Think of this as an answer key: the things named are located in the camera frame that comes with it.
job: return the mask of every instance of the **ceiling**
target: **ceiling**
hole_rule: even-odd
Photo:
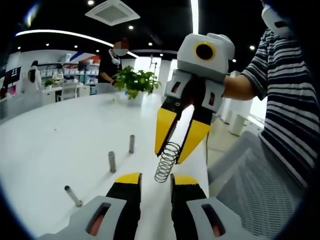
[[[193,31],[190,0],[122,0],[132,8],[140,19],[108,26],[85,16],[91,8],[104,0],[95,0],[89,6],[88,0],[43,0],[31,26],[27,28],[19,21],[14,31],[62,30],[94,37],[115,43],[120,37],[129,40],[130,51],[156,49],[178,51],[184,37]],[[235,45],[236,62],[230,62],[229,70],[241,71],[252,59],[255,51],[250,45],[258,46],[266,26],[261,19],[262,5],[259,0],[198,0],[199,33],[216,33],[228,36]],[[24,4],[24,13],[31,4]],[[101,43],[57,33],[32,33],[11,40],[10,52],[36,49],[65,49],[81,52],[102,52],[109,47]],[[137,53],[150,56],[150,53]],[[174,58],[164,54],[164,58]]]

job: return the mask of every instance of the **camera lens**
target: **camera lens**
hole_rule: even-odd
[[[200,44],[196,47],[195,52],[202,60],[209,60],[214,55],[214,50],[207,44]]]

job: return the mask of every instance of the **yellow camera ring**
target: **yellow camera ring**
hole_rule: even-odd
[[[210,61],[215,57],[216,49],[211,43],[201,41],[195,45],[194,54],[202,61]]]

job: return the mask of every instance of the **black shirt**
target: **black shirt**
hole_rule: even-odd
[[[107,51],[104,55],[100,55],[98,83],[108,83],[107,80],[100,76],[100,73],[106,73],[110,78],[113,78],[113,76],[121,70],[121,62],[120,65],[114,64],[112,62],[112,57],[110,56],[109,51]]]

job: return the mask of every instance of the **striped shirt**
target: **striped shirt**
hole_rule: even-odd
[[[298,42],[267,29],[241,74],[267,97],[260,139],[306,186],[320,149],[320,107]]]

